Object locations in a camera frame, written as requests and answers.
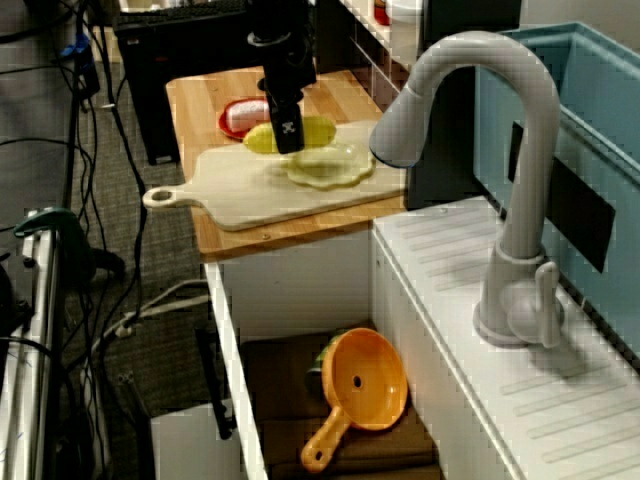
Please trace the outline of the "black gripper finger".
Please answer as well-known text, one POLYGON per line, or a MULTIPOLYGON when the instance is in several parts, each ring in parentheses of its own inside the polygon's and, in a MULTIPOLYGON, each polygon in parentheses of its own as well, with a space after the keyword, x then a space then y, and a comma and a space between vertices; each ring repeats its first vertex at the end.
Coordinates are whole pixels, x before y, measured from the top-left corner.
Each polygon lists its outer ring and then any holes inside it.
POLYGON ((271 106, 271 124, 279 153, 289 154, 303 149, 303 124, 297 103, 274 103, 271 106))

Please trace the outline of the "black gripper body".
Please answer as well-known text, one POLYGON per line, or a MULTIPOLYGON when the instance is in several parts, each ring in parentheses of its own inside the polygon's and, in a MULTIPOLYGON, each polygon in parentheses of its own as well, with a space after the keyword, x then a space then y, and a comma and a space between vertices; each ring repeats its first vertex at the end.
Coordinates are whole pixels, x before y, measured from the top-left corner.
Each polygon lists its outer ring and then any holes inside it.
POLYGON ((312 40, 309 34, 257 36, 263 90, 271 113, 296 106, 303 98, 302 90, 316 82, 312 40))

